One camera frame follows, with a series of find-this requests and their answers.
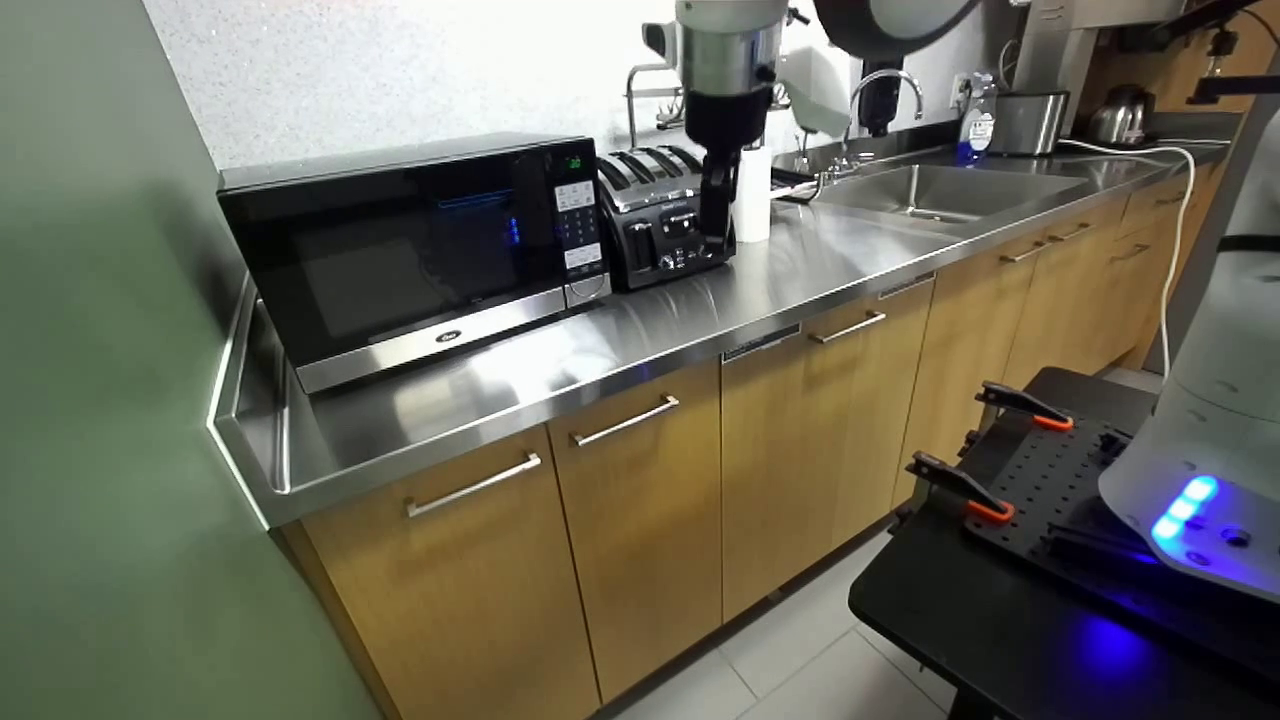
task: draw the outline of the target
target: black table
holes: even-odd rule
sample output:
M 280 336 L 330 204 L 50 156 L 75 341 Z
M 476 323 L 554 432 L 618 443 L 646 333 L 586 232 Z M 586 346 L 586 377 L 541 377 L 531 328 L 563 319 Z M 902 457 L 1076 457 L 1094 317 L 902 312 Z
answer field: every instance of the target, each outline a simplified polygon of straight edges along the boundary
M 1119 429 L 1151 408 L 1144 390 L 1055 367 L 1026 390 Z M 960 466 L 995 474 L 1015 443 L 995 425 Z M 960 498 L 932 491 L 846 593 L 868 629 L 960 689 L 950 717 L 1280 717 L 1280 689 L 975 545 L 960 515 Z

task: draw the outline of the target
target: sink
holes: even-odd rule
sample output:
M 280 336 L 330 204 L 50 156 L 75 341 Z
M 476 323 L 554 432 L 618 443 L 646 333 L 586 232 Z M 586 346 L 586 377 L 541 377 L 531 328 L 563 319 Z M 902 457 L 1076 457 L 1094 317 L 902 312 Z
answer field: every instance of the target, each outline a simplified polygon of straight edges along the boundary
M 960 232 L 1076 189 L 1084 189 L 1081 177 L 901 164 L 845 177 L 825 189 L 819 204 L 836 213 L 868 213 L 896 228 Z

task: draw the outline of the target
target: metal drawer handle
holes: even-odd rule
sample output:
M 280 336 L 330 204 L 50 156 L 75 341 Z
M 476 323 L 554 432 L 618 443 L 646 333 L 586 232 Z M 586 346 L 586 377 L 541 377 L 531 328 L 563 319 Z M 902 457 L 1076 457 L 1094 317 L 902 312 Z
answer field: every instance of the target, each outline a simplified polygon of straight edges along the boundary
M 467 497 L 476 497 L 476 491 L 513 482 L 513 478 L 518 478 L 518 474 L 526 474 L 526 470 L 536 470 L 536 466 L 545 466 L 545 461 L 541 461 L 536 453 L 526 453 L 524 462 L 513 462 L 513 466 L 502 466 L 502 470 L 490 470 L 490 474 L 482 474 L 481 482 L 467 482 L 467 487 L 461 487 L 461 491 L 450 491 L 450 497 L 439 497 L 439 498 L 426 498 L 426 505 L 402 505 L 402 519 L 433 515 L 433 513 L 439 513 L 439 509 L 448 509 L 448 505 L 461 505 L 461 498 L 467 498 Z
M 1149 257 L 1149 251 L 1151 251 L 1151 244 L 1131 244 L 1131 251 L 1119 251 L 1107 265 L 1124 265 L 1124 261 L 1135 261 L 1135 257 Z
M 600 432 L 571 437 L 571 443 L 577 443 L 577 449 L 600 443 L 600 438 L 609 438 L 609 437 L 615 437 L 615 432 L 626 432 L 626 429 L 635 429 L 635 425 L 646 425 L 646 419 L 655 419 L 655 415 L 667 415 L 673 408 L 680 408 L 680 397 L 664 397 L 664 401 L 652 403 L 646 413 L 626 415 L 626 419 L 618 419 L 618 425 L 609 425 L 609 429 L 600 429 Z
M 857 319 L 857 323 L 846 323 L 846 328 L 839 328 L 839 333 L 832 333 L 832 336 L 813 336 L 813 341 L 817 341 L 817 342 L 839 342 L 845 336 L 868 333 L 868 328 L 875 328 L 875 323 L 883 323 L 883 319 L 886 319 L 886 312 L 875 312 L 875 317 Z
M 740 362 L 740 359 L 748 359 L 748 355 L 762 355 L 762 352 L 771 352 L 771 346 L 787 342 L 792 336 L 799 336 L 799 323 L 779 328 L 779 333 L 771 333 L 771 336 L 758 336 L 756 342 L 748 342 L 748 346 L 740 346 L 740 352 L 723 355 L 723 359 L 718 359 L 718 367 Z
M 1045 251 L 1048 251 L 1048 244 L 1033 244 L 1026 251 L 1000 257 L 1000 265 L 1024 265 L 1024 261 L 1045 257 Z

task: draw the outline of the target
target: backsplash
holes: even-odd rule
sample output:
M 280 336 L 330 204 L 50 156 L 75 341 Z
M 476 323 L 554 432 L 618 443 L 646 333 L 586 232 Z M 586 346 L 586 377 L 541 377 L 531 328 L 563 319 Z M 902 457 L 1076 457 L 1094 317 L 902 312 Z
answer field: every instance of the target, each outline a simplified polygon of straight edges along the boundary
M 813 0 L 792 8 L 782 49 L 827 49 Z M 476 131 L 578 131 L 624 146 L 624 80 L 655 62 L 642 21 L 673 21 L 673 0 L 149 0 L 150 22 L 203 131 L 216 167 L 374 151 Z M 950 121 L 950 80 L 986 68 L 993 10 L 970 10 L 928 53 L 908 57 L 924 121 Z M 652 140 L 673 101 L 639 101 Z M 787 151 L 799 126 L 771 111 L 766 145 Z

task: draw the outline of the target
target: wooden cabinet door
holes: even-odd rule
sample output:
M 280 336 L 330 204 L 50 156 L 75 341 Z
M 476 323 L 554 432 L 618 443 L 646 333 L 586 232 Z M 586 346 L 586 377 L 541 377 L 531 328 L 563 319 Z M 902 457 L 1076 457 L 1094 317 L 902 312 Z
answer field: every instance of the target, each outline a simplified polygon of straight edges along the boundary
M 1024 388 L 1041 367 L 1101 372 L 1116 359 L 1103 342 L 1113 294 L 1103 290 L 1103 238 L 1124 215 L 1124 200 L 1107 200 L 1084 215 L 1045 228 L 1048 251 L 1036 257 L 1036 275 L 1011 333 L 1003 383 Z
M 962 437 L 980 419 L 975 388 L 1003 377 L 1041 251 L 1048 251 L 1048 244 L 1026 235 L 936 275 L 901 462 L 908 462 L 914 449 L 940 461 L 960 457 Z M 896 505 L 908 498 L 912 487 L 914 478 L 901 470 Z
M 1107 281 L 1119 308 L 1113 342 L 1119 346 L 1119 355 L 1149 346 L 1149 336 L 1157 333 L 1175 223 L 1168 213 L 1144 207 L 1124 228 L 1127 232 L 1107 251 Z
M 832 540 L 832 474 L 807 453 L 807 341 L 799 328 L 718 359 L 723 413 L 723 615 L 740 615 Z
M 1131 271 L 1138 266 L 1144 244 L 1144 223 L 1124 215 L 1119 223 L 1094 232 L 1088 251 L 1091 290 L 1084 305 L 1091 323 L 1084 336 L 1103 367 L 1116 362 L 1135 336 L 1138 308 L 1127 305 L 1127 287 L 1135 281 Z
M 718 629 L 718 397 L 685 367 L 550 425 L 603 701 Z
M 292 549 L 388 717 L 600 703 L 545 432 L 309 515 Z
M 932 281 L 827 312 L 805 367 L 807 470 L 836 482 L 832 540 L 896 509 Z

